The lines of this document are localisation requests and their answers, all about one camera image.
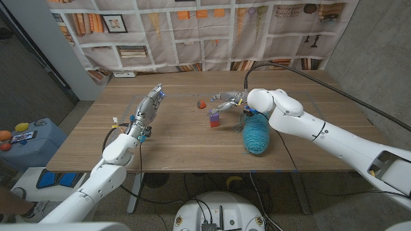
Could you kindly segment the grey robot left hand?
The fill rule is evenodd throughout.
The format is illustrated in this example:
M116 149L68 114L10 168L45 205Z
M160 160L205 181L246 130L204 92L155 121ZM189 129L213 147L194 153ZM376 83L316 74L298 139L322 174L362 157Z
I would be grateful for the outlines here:
M148 95L138 104L135 118L127 128L126 134L134 138L144 134L144 130L155 119L157 110L164 99L162 84L156 85Z

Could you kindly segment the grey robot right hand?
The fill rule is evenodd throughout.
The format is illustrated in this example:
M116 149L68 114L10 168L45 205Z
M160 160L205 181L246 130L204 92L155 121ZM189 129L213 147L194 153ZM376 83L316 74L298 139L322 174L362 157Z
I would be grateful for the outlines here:
M212 116L221 111L226 111L232 107L236 107L238 105L246 103L248 94L249 94L248 90L244 90L242 92L238 92L238 91L219 92L215 94L211 98L211 101L216 101L217 99L221 99L224 101L224 103L218 105L216 108L209 111L207 115Z

